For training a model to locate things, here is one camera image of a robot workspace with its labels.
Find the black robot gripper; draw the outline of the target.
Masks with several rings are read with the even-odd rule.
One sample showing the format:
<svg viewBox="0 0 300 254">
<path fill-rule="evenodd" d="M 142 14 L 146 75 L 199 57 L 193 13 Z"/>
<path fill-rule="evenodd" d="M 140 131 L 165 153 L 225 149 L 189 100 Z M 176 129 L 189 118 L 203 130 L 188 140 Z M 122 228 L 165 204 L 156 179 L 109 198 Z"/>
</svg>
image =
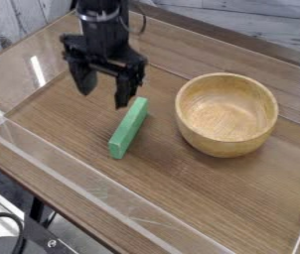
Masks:
<svg viewBox="0 0 300 254">
<path fill-rule="evenodd" d="M 89 96 L 98 84 L 100 71 L 116 76 L 116 108 L 128 106 L 144 84 L 146 58 L 129 45 L 129 16 L 102 19 L 79 16 L 81 33 L 63 34 L 65 60 L 79 93 Z"/>
</svg>

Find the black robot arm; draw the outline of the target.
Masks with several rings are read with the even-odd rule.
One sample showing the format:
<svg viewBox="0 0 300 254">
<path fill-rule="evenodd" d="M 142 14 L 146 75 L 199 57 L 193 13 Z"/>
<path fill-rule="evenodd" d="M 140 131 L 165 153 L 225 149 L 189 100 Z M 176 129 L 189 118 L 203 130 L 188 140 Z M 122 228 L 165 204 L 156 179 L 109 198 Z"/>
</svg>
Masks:
<svg viewBox="0 0 300 254">
<path fill-rule="evenodd" d="M 148 59 L 130 47 L 129 0 L 77 0 L 79 34 L 62 34 L 63 56 L 81 94 L 90 95 L 97 73 L 116 77 L 116 108 L 126 107 L 144 83 Z"/>
</svg>

